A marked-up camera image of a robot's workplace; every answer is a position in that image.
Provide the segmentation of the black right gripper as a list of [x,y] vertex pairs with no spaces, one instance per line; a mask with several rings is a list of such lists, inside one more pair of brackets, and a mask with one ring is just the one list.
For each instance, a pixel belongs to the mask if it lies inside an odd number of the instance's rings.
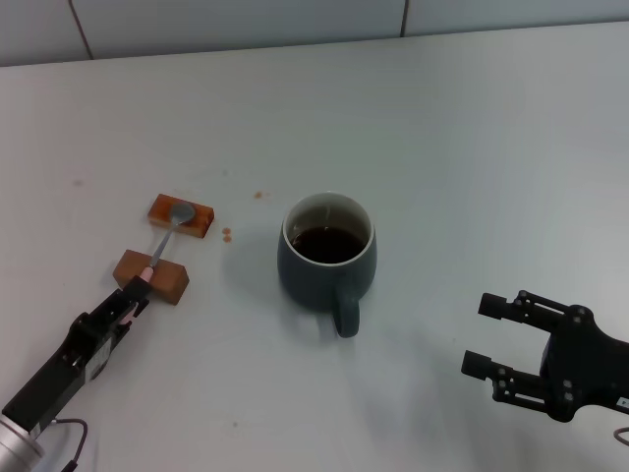
[[484,293],[478,313],[550,333],[541,376],[465,352],[461,373],[491,381],[494,401],[543,412],[562,423],[591,405],[629,415],[629,342],[605,334],[590,309],[568,307],[521,290],[511,302]]

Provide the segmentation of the plain brown wooden block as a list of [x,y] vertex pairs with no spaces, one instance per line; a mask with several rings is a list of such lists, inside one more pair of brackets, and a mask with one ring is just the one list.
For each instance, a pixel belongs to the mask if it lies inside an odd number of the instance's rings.
[[[150,255],[126,250],[113,269],[113,278],[124,287],[134,276],[140,276],[148,266]],[[169,261],[159,260],[150,279],[152,293],[159,300],[176,306],[190,282],[186,268]]]

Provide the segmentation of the stained wooden block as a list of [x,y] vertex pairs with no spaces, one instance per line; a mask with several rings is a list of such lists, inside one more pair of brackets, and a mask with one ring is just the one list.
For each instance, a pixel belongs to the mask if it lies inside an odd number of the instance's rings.
[[159,194],[147,213],[148,222],[157,227],[168,228],[170,226],[170,210],[175,204],[189,204],[195,210],[193,219],[178,225],[175,231],[203,239],[214,220],[214,210],[211,206],[204,206],[165,194]]

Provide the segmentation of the pink handled metal spoon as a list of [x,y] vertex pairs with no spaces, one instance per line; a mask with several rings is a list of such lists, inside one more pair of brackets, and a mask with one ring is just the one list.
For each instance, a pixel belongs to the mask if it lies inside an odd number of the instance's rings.
[[150,279],[153,274],[153,269],[157,265],[159,260],[162,259],[163,252],[165,251],[168,242],[172,238],[172,236],[176,233],[175,229],[178,225],[181,225],[185,222],[191,221],[195,216],[195,210],[189,204],[175,204],[170,210],[170,226],[166,228],[166,232],[156,247],[153,254],[150,256],[150,261],[148,266],[143,270],[140,278],[145,280],[146,282],[150,282]]

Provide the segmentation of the dark grey ceramic cup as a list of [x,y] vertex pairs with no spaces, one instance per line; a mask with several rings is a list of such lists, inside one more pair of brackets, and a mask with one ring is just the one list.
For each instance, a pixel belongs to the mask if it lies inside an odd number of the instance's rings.
[[337,334],[355,336],[360,300],[377,266],[375,228],[355,200],[323,192],[297,201],[281,223],[277,270],[299,305],[331,315]]

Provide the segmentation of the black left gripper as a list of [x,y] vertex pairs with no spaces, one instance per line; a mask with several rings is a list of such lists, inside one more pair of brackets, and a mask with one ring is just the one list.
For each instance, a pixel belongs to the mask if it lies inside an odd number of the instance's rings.
[[59,348],[6,404],[2,414],[31,436],[39,436],[107,362],[148,304],[148,282],[134,276],[90,313],[80,314]]

